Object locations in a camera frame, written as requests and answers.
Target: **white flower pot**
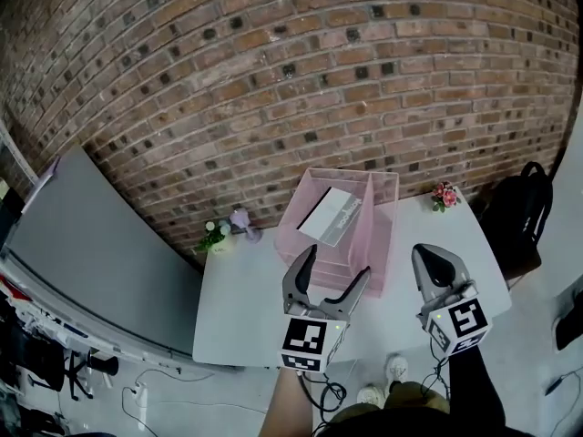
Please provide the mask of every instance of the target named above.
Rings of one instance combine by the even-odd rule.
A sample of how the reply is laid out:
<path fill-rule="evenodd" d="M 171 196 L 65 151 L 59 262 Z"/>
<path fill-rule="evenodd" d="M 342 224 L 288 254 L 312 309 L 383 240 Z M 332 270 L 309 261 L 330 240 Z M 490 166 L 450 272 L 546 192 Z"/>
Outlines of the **white flower pot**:
<path fill-rule="evenodd" d="M 223 241 L 213 244 L 210 247 L 210 252 L 213 254 L 223 254 L 225 252 L 230 252 L 237 243 L 237 239 L 231 234 L 227 235 Z"/>

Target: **khaki pants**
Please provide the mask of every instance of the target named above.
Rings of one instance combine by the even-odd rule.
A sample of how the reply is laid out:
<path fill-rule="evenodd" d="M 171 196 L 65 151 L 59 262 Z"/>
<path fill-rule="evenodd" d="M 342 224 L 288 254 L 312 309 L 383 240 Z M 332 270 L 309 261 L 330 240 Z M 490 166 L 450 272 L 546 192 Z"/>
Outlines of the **khaki pants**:
<path fill-rule="evenodd" d="M 418 382 L 397 382 L 384 403 L 386 410 L 395 408 L 433 408 L 449 414 L 449 403 L 439 393 L 427 390 L 424 387 L 421 392 L 421 384 Z M 342 422 L 347 419 L 380 410 L 378 406 L 370 403 L 357 403 L 338 412 L 331 422 Z"/>

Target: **white marker cube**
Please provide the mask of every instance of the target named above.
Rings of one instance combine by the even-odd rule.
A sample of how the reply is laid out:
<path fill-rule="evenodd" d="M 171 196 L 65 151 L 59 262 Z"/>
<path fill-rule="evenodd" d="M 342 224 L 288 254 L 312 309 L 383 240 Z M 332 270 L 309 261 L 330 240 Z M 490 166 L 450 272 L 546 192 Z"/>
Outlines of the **white marker cube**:
<path fill-rule="evenodd" d="M 451 356 L 476 346 L 491 327 L 475 297 L 434 310 L 425 329 L 443 354 Z"/>
<path fill-rule="evenodd" d="M 285 314 L 285 339 L 280 365 L 296 371 L 325 372 L 343 342 L 348 324 Z"/>

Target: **pink plastic container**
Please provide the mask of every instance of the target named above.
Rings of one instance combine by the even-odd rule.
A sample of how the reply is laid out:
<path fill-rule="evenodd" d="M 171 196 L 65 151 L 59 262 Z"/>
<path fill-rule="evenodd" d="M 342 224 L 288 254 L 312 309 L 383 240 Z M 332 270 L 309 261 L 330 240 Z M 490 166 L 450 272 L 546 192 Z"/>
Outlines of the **pink plastic container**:
<path fill-rule="evenodd" d="M 334 248 L 297 229 L 330 187 L 363 200 L 358 217 Z M 364 294 L 379 298 L 384 288 L 398 193 L 397 173 L 309 168 L 277 228 L 275 249 L 289 267 L 306 248 L 317 244 L 312 283 L 340 291 L 348 288 L 360 270 L 371 266 L 373 275 Z"/>

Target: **pink flower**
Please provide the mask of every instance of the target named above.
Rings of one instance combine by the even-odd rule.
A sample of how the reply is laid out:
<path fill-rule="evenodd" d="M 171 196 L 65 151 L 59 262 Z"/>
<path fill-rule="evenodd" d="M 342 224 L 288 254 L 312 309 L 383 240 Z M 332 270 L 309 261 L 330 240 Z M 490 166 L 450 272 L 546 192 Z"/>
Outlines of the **pink flower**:
<path fill-rule="evenodd" d="M 451 208 L 452 206 L 455 205 L 455 202 L 457 201 L 457 195 L 455 193 L 455 191 L 453 191 L 452 189 L 448 189 L 445 193 L 444 193 L 444 204 L 447 208 Z"/>
<path fill-rule="evenodd" d="M 434 196 L 441 198 L 444 195 L 444 184 L 439 183 L 434 189 Z"/>

